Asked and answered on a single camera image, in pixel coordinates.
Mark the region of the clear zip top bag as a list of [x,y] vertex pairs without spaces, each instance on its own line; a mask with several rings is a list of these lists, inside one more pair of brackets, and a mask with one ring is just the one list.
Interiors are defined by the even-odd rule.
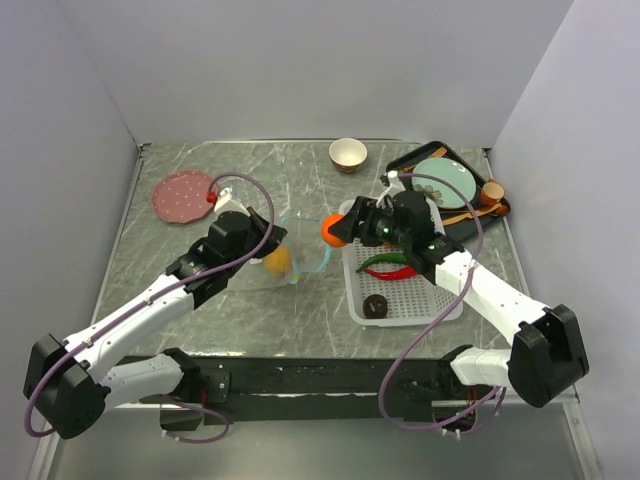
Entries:
[[272,274],[265,260],[248,265],[250,289],[276,288],[296,284],[303,275],[322,272],[328,265],[332,249],[321,236],[321,221],[300,216],[283,216],[278,226],[287,230],[282,242],[290,253],[290,262],[282,274]]

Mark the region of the yellow orange mango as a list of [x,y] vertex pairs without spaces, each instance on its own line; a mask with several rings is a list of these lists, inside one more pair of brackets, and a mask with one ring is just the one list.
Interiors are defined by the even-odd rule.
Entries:
[[264,269],[274,277],[287,275],[292,269],[292,254],[285,245],[278,246],[262,260]]

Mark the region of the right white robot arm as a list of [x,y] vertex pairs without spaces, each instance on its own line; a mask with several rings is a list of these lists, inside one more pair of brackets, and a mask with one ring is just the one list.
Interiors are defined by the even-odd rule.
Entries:
[[415,272],[454,294],[505,338],[502,350],[466,346],[451,352],[449,366],[437,375],[445,396],[460,398],[475,385],[507,387],[541,408],[589,373],[575,313],[528,297],[482,266],[445,233],[435,203],[425,195],[359,196],[346,213],[325,219],[322,236],[336,247],[359,242],[400,249]]

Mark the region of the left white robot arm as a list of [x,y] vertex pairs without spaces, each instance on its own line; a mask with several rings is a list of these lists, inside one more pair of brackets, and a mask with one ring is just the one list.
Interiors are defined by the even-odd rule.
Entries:
[[275,251],[285,228],[253,209],[226,211],[141,294],[92,326],[58,340],[39,339],[30,352],[23,393],[24,428],[39,412],[63,439],[88,430],[107,410],[139,398],[166,395],[179,402],[199,387],[199,367],[179,349],[121,365],[130,350],[166,324],[223,291],[251,259]]

